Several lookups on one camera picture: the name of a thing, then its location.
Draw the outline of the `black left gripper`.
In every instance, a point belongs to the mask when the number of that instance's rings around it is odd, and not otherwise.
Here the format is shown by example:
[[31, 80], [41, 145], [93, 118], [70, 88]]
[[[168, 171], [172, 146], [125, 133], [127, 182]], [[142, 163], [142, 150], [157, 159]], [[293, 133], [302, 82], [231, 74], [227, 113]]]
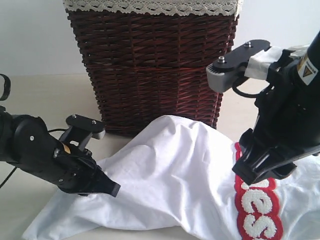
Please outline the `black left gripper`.
[[92, 132], [65, 132], [58, 140], [46, 133], [37, 150], [37, 176], [68, 194], [116, 197], [121, 185], [111, 180], [86, 148]]

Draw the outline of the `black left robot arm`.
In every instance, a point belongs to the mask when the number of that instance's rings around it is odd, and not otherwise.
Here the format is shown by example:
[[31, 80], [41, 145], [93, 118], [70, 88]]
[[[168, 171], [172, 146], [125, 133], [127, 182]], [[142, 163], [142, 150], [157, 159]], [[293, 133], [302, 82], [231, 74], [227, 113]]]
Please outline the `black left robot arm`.
[[73, 114], [68, 129], [53, 137], [40, 117], [0, 112], [0, 160], [57, 186], [67, 194], [116, 197], [120, 185], [112, 181], [86, 148], [90, 139], [105, 135], [104, 124]]

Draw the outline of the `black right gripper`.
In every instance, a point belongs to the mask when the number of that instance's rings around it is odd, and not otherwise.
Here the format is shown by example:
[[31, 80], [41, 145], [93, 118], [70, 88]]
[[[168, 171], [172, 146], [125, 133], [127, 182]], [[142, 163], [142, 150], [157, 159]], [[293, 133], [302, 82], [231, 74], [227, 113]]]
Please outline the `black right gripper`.
[[272, 178], [283, 180], [297, 168], [291, 159], [320, 152], [320, 53], [290, 53], [270, 65], [270, 85], [255, 101], [257, 123], [238, 142], [242, 156], [232, 171], [248, 186], [266, 178], [259, 169], [265, 160], [273, 159]]

